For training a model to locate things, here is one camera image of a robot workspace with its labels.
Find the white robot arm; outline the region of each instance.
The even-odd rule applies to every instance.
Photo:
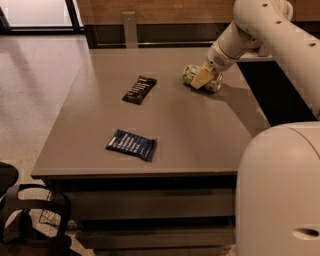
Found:
[[[237,0],[234,21],[208,50],[195,88],[229,69],[246,52],[264,44],[312,113],[320,114],[320,42],[290,22],[286,0]]]
[[[234,21],[190,84],[210,84],[263,43],[319,118],[320,42],[290,22],[292,13],[285,0],[236,0]],[[318,255],[319,195],[320,122],[285,124],[256,136],[238,170],[236,255]]]

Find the table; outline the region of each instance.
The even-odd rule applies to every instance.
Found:
[[[218,255],[234,242],[237,168],[269,124],[237,65],[216,94],[183,84],[206,52],[94,50],[81,67],[31,175],[69,196],[97,255]],[[122,101],[139,75],[158,82],[142,105]],[[106,150],[117,129],[156,138],[152,162]]]

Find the floor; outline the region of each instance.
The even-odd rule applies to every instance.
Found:
[[[0,36],[0,161],[19,183],[41,183],[30,172],[88,53],[83,35]]]

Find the chair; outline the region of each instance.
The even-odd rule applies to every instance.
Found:
[[[0,255],[1,256],[71,256],[79,255],[70,249],[71,238],[65,235],[71,215],[71,203],[64,194],[55,193],[47,199],[20,199],[19,193],[28,189],[41,189],[51,193],[46,186],[20,184],[17,170],[2,164],[0,168]],[[49,237],[33,227],[30,212],[38,209],[58,215],[57,233]]]
[[[0,162],[0,199],[17,182],[18,177],[19,172],[14,166]]]

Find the wooden wall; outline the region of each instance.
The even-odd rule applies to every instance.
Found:
[[[229,23],[235,0],[77,0],[83,24],[122,24],[135,11],[137,24]],[[296,21],[320,21],[320,0],[289,0]]]

